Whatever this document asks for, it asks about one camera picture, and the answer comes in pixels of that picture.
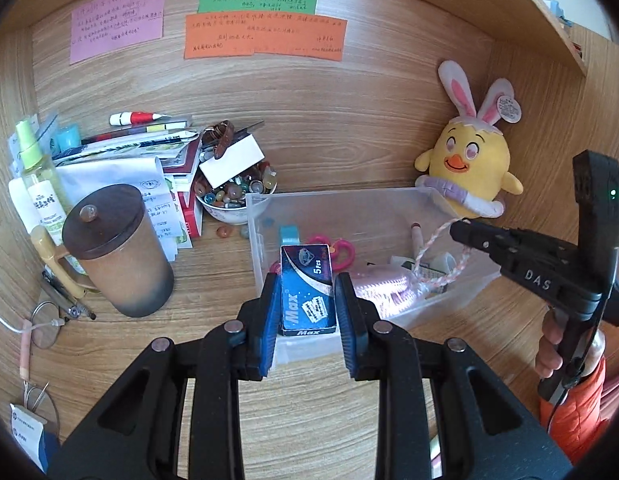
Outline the person's right hand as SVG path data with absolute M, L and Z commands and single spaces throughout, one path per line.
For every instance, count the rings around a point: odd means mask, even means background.
M 535 356 L 535 370 L 539 378 L 548 379 L 561 368 L 563 359 L 559 355 L 558 346 L 563 334 L 564 328 L 559 324 L 555 312 L 547 312 L 541 324 L 541 339 Z

